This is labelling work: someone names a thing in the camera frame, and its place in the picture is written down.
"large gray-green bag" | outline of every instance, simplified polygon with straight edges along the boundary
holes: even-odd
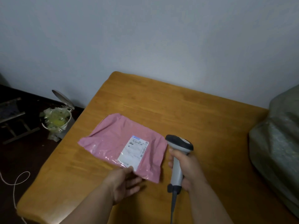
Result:
[[[299,85],[271,101],[267,118],[249,132],[249,155],[299,218]]]

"white wall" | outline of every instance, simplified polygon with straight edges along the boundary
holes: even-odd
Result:
[[[85,107],[113,71],[267,107],[299,84],[299,0],[1,0],[0,74]]]

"white label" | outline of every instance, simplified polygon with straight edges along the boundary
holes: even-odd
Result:
[[[136,171],[148,145],[149,142],[132,136],[117,160],[125,167],[133,166]]]

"table top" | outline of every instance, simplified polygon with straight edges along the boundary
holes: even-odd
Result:
[[[41,168],[17,205],[17,213],[40,223],[61,222],[114,166],[77,142],[107,115],[121,113],[163,136],[194,145],[208,182],[234,223],[298,223],[252,167],[247,134],[268,110],[156,80],[113,72]],[[113,207],[109,223],[169,223],[171,170],[161,181]],[[175,223],[192,223],[188,193],[178,196]]]

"dark floor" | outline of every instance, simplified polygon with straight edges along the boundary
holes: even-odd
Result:
[[[31,128],[37,126],[41,128],[39,131],[7,145],[2,144],[9,136],[7,129],[0,128],[0,172],[2,173],[3,179],[9,184],[14,184],[18,175],[22,172],[29,171],[31,173],[27,181],[16,185],[15,199],[17,203],[36,178],[43,163],[58,145],[57,142],[47,139],[48,131],[39,123],[39,113],[49,107],[59,107],[62,104],[1,85],[0,94],[0,103],[21,97],[22,101],[19,109],[27,113],[24,117],[25,122],[28,123]],[[72,112],[74,119],[77,119],[82,111],[82,108],[76,107]],[[23,181],[27,176],[27,173],[23,174],[18,179],[18,182]],[[21,218],[17,216],[13,206],[13,186],[6,185],[2,181],[0,181],[0,201],[0,219],[2,224],[23,223]]]

